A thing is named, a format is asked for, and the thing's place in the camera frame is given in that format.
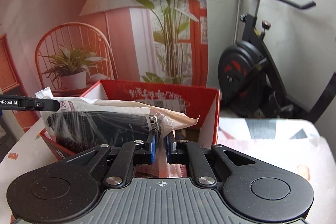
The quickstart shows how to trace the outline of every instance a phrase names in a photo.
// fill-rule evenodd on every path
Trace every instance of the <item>white flower pot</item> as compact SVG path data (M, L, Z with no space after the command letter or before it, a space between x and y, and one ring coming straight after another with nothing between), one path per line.
M86 71L75 75L63 76L61 81L68 90L84 89L86 87Z

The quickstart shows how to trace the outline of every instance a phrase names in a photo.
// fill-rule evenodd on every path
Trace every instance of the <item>cardboard box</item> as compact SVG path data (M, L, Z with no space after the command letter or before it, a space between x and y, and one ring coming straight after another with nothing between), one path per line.
M198 118L192 129L199 130L198 143L210 148L217 142L219 120L219 91L199 86L164 85L133 81L101 80L94 84L81 97L138 101L170 110L185 113ZM41 132L53 154L60 160L74 153L51 140L46 131Z

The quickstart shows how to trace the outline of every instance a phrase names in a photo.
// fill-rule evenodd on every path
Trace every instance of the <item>black package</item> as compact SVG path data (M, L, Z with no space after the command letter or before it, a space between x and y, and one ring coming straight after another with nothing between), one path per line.
M151 114L64 111L51 114L47 121L57 143L75 153L100 144L121 147L129 141L146 141L150 130L155 135L159 132L156 117Z

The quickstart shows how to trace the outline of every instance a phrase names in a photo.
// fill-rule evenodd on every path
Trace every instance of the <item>orange chair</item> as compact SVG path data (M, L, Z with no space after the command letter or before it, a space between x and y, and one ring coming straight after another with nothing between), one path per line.
M112 80L118 78L112 50L104 34L91 25L70 22L51 29L41 38L36 47L35 64L43 89L50 86L51 90L59 96L73 96L82 94L90 87L90 84L88 84L85 89L67 90L60 78L52 81L51 77L43 74L54 66L50 63L49 56L60 54L58 45L62 45L68 50L89 47L91 52L95 52L97 56L106 59L106 61L97 61L96 67L89 69L89 74L99 73Z

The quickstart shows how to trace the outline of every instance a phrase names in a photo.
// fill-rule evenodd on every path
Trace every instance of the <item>floor lamp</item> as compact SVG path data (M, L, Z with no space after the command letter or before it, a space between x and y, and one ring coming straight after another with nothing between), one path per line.
M113 10L113 9L127 8L127 7L134 7L134 6L135 5L131 0L86 0L86 3L83 6L80 16L101 13L101 12L104 13L107 40L110 44L110 48L112 49L111 40L110 40L109 19L108 19L106 12L109 10ZM117 74L112 50L111 50L111 62L113 66L114 78L115 80L118 80L118 74Z

